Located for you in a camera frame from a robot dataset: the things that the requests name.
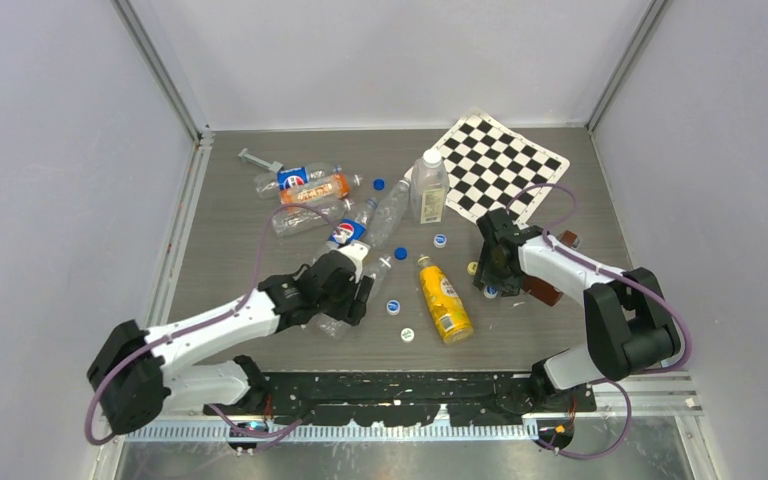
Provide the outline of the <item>clear ribbed plastic bottle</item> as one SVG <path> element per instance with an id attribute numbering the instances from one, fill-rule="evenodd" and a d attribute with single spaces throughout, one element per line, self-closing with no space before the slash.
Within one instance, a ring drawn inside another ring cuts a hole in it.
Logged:
<path id="1" fill-rule="evenodd" d="M 369 304 L 378 295 L 392 265 L 392 257 L 385 255 L 373 260 L 363 268 L 361 280 L 364 281 L 369 279 L 370 284 L 366 304 Z M 341 339 L 352 328 L 348 323 L 335 320 L 326 314 L 318 315 L 314 319 L 313 325 L 316 332 L 326 335 L 334 340 Z"/>

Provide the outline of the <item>clear square labelled bottle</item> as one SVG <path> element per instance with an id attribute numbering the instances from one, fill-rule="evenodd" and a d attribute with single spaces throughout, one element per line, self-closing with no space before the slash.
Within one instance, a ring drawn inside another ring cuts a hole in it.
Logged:
<path id="1" fill-rule="evenodd" d="M 410 174 L 410 202 L 420 225 L 439 223 L 446 207 L 449 177 L 444 160 L 433 168 L 425 165 L 422 156 L 414 162 Z"/>

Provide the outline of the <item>white bottle cap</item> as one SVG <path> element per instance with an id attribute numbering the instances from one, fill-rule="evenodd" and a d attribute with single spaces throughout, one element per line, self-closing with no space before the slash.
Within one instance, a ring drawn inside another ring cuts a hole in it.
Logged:
<path id="1" fill-rule="evenodd" d="M 433 168 L 435 165 L 438 165 L 442 162 L 442 155 L 437 149 L 431 148 L 423 153 L 422 161 L 425 165 Z"/>

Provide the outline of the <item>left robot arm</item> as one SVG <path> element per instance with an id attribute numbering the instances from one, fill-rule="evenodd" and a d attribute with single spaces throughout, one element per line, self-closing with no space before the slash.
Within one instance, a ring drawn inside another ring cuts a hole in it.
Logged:
<path id="1" fill-rule="evenodd" d="M 87 440 L 101 442 L 92 434 L 96 412 L 112 435 L 135 432 L 164 412 L 208 404 L 258 412 L 267 389 L 256 365 L 246 359 L 207 365 L 205 359 L 318 315 L 358 324 L 374 284 L 363 274 L 368 252 L 366 244 L 351 242 L 301 273 L 272 275 L 237 299 L 172 324 L 116 325 L 87 371 L 94 391 L 84 423 Z"/>

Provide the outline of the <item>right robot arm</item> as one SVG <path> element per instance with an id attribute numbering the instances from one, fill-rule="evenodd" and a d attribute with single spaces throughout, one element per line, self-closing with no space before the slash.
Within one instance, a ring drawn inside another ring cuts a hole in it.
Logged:
<path id="1" fill-rule="evenodd" d="M 560 293 L 584 309 L 584 343 L 532 366 L 528 388 L 540 408 L 556 410 L 572 388 L 622 380 L 681 351 L 681 335 L 650 270 L 600 264 L 538 226 L 517 226 L 503 209 L 485 213 L 477 226 L 483 245 L 475 287 L 492 287 L 503 297 L 526 292 L 545 304 L 548 293 Z"/>

